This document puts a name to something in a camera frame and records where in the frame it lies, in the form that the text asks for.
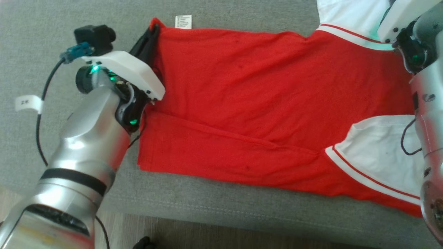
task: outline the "blue connector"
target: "blue connector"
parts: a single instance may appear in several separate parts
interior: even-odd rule
[[[60,58],[65,58],[64,64],[69,64],[75,59],[82,56],[91,55],[94,52],[94,48],[91,47],[87,42],[82,42],[74,47],[70,47],[66,52],[60,54]]]

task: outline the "white clothing tag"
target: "white clothing tag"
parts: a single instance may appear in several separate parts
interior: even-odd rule
[[[23,109],[34,109],[42,114],[43,101],[35,95],[23,95],[16,98],[16,112]]]
[[[192,29],[192,15],[175,16],[175,27]]]

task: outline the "gray couch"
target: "gray couch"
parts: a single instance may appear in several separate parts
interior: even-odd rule
[[[14,98],[41,94],[58,55],[74,44],[75,28],[107,24],[117,33],[115,49],[128,51],[152,17],[173,26],[175,15],[185,14],[194,28],[309,35],[319,24],[315,0],[0,0],[0,184],[23,194],[44,170],[36,114],[16,113]],[[41,127],[48,157],[84,97],[74,83],[81,64],[62,66],[49,87]],[[375,203],[142,172],[137,153],[138,145],[128,151],[103,209],[371,247],[438,247],[421,219]]]

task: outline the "robotic arm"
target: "robotic arm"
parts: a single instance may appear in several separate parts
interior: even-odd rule
[[[115,33],[105,25],[74,32],[79,45],[62,54],[62,60],[69,63],[90,54],[82,57],[89,66],[76,77],[86,99],[68,118],[33,194],[0,227],[0,248],[94,248],[95,215],[114,182],[130,134],[139,128],[145,105],[165,93],[142,61],[151,57],[158,28],[147,31],[132,54],[111,51]]]
[[[443,245],[443,2],[398,0],[378,29],[381,41],[403,55],[426,163],[420,200],[423,218]]]

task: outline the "black cable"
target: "black cable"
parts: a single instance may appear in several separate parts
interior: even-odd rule
[[[130,148],[137,140],[140,139],[141,135],[143,135],[143,131],[146,128],[146,113],[145,113],[145,111],[143,111],[143,120],[144,120],[144,125],[140,131],[140,134],[135,137],[135,139],[129,144],[128,148]]]
[[[401,135],[400,146],[401,146],[401,149],[403,150],[403,152],[404,152],[406,155],[408,155],[408,156],[415,155],[415,154],[417,154],[418,152],[420,152],[420,151],[423,150],[422,148],[420,148],[420,149],[418,149],[418,150],[416,150],[416,151],[414,151],[414,152],[412,152],[412,153],[409,153],[409,152],[406,151],[406,149],[404,148],[404,145],[403,145],[404,136],[406,135],[406,131],[408,130],[409,127],[411,127],[411,125],[412,125],[415,121],[416,121],[416,119],[412,120],[412,121],[411,121],[411,122],[410,122],[410,123],[404,128],[404,130],[403,130],[403,134]]]
[[[105,225],[103,224],[103,222],[101,222],[101,220],[97,216],[95,216],[95,219],[100,224],[101,229],[103,230],[103,234],[105,235],[106,249],[109,249],[109,238],[108,238],[108,233],[106,232]]]
[[[45,100],[46,94],[48,92],[49,84],[51,83],[51,80],[54,77],[55,72],[57,72],[58,68],[63,64],[64,61],[65,61],[65,58],[61,58],[60,61],[55,65],[55,67],[52,69],[51,73],[49,74],[48,79],[46,80],[45,87],[43,88],[43,93],[42,93],[42,97],[41,97],[42,101]],[[37,143],[37,149],[39,150],[40,157],[42,158],[43,162],[45,163],[45,166],[47,167],[48,161],[46,161],[45,155],[43,154],[43,150],[40,145],[40,121],[41,121],[41,119],[42,119],[42,115],[38,114],[37,115],[37,124],[35,125],[35,141]],[[101,226],[101,229],[103,230],[103,234],[105,235],[105,240],[106,240],[106,248],[109,249],[109,238],[108,238],[108,233],[106,232],[106,228],[97,216],[95,216],[95,219],[98,221],[98,223]]]

